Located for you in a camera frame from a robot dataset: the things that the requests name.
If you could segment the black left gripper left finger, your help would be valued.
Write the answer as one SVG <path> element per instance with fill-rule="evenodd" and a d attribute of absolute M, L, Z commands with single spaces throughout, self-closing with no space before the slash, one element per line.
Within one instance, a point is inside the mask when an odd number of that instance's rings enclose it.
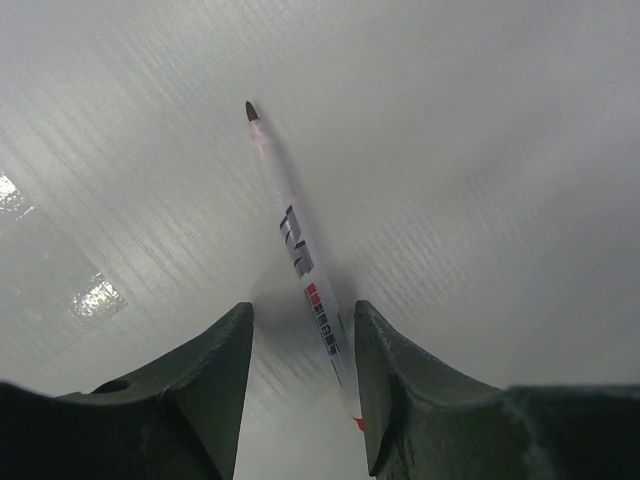
<path fill-rule="evenodd" d="M 254 332 L 249 302 L 90 393 L 1 384 L 4 479 L 231 479 Z"/>

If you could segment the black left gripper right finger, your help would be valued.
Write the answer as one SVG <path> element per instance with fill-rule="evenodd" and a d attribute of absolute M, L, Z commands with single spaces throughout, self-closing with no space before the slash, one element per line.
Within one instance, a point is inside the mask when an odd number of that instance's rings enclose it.
<path fill-rule="evenodd" d="M 471 378 L 354 309 L 368 470 L 377 479 L 635 479 L 635 385 L 516 386 Z"/>

